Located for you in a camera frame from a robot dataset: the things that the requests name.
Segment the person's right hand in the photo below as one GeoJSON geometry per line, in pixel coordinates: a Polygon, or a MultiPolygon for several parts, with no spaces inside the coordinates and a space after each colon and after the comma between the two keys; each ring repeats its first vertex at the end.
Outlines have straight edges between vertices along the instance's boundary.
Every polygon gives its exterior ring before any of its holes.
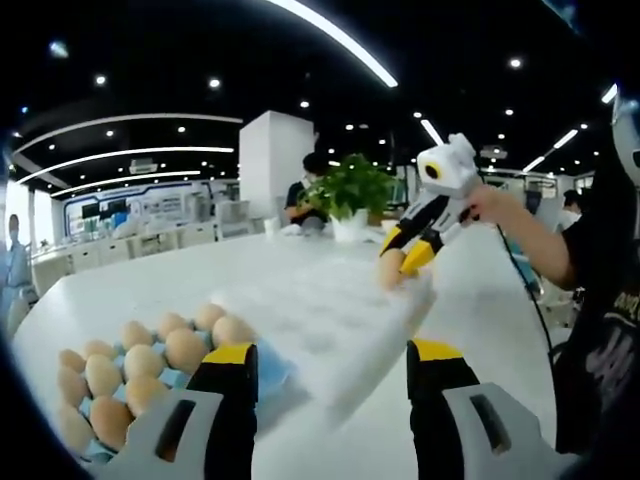
{"type": "Polygon", "coordinates": [[[490,185],[476,187],[468,197],[468,216],[465,225],[473,222],[505,226],[513,207],[513,197],[490,185]]]}

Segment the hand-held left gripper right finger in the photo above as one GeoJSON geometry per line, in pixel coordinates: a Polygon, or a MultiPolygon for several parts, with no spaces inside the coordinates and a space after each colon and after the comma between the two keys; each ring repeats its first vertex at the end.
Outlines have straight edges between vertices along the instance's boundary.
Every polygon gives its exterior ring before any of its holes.
{"type": "Polygon", "coordinates": [[[575,464],[544,440],[536,415],[481,383],[455,348],[414,338],[406,359],[420,479],[558,479],[575,464]]]}

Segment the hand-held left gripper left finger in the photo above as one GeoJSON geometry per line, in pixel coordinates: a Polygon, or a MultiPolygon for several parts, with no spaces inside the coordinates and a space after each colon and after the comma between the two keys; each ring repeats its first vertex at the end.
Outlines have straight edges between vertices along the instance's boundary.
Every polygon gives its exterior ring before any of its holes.
{"type": "Polygon", "coordinates": [[[122,477],[250,479],[257,400],[257,346],[217,348],[131,424],[122,477]]]}

